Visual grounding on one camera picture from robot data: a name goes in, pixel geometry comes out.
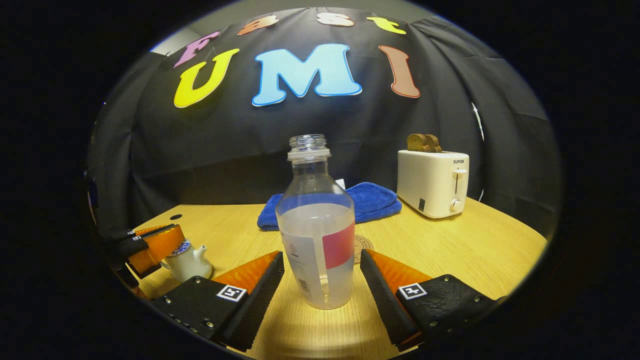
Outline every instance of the white toaster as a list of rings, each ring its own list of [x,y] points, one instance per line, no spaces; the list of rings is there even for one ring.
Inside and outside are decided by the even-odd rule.
[[[460,152],[398,151],[397,194],[429,218],[445,218],[465,208],[469,155]]]

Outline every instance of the plastic bottle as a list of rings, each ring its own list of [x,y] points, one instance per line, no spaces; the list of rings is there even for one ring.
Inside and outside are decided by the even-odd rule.
[[[311,306],[333,309],[353,292],[353,200],[328,174],[324,135],[294,136],[293,180],[276,205],[278,227],[298,286]]]

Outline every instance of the blue letter m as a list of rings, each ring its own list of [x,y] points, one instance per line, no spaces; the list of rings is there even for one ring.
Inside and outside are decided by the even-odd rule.
[[[286,49],[267,51],[255,57],[262,63],[260,92],[251,101],[254,106],[276,104],[287,97],[278,87],[278,76],[298,97],[309,90],[311,81],[320,72],[320,84],[314,89],[320,96],[357,95],[362,86],[353,81],[344,44],[316,46],[306,61],[302,62]]]

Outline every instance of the table surface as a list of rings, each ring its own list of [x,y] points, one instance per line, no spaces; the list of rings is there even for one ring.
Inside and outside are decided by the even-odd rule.
[[[278,231],[261,231],[256,225],[263,207],[179,205],[136,229],[180,224],[194,246],[207,246],[213,277],[268,252],[284,251]],[[169,219],[176,214],[182,217]],[[438,220],[422,216],[403,202],[398,214],[357,224],[355,232],[377,252],[432,277],[453,274],[492,299],[511,293],[547,244],[525,224],[469,198],[462,214]],[[284,259],[282,282],[253,347],[243,354],[256,359],[388,359],[400,354],[388,339],[360,265],[353,272],[351,300],[337,309],[321,310],[305,303],[286,255]],[[150,298],[178,285],[165,268],[140,280],[140,288]]]

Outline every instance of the teapot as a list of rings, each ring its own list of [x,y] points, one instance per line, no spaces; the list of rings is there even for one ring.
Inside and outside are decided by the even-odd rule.
[[[205,245],[194,249],[191,242],[185,239],[171,254],[167,255],[164,259],[166,264],[162,261],[160,264],[169,269],[173,277],[180,282],[187,281],[196,275],[208,279],[213,273],[213,267],[204,257],[206,251]]]

